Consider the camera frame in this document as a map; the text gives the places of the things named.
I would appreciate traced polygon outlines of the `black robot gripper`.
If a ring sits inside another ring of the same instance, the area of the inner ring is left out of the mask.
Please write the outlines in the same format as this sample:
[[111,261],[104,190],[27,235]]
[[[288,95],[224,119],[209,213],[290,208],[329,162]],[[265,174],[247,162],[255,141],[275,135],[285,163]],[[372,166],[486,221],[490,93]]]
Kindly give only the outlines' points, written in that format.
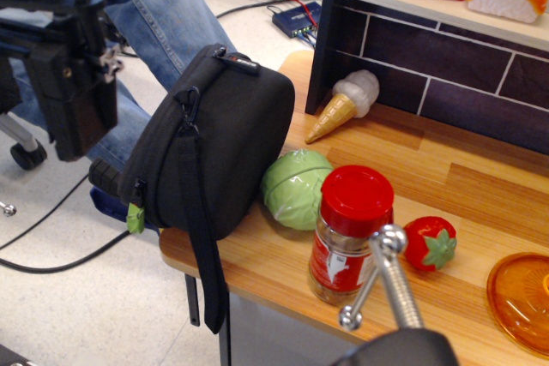
[[[1,111],[20,101],[10,62],[24,63],[47,131],[62,161],[83,157],[117,123],[116,73],[122,68],[106,45],[98,13],[105,0],[1,0],[3,8],[49,11],[46,27],[1,20]],[[121,173],[95,159],[88,180],[118,194]]]

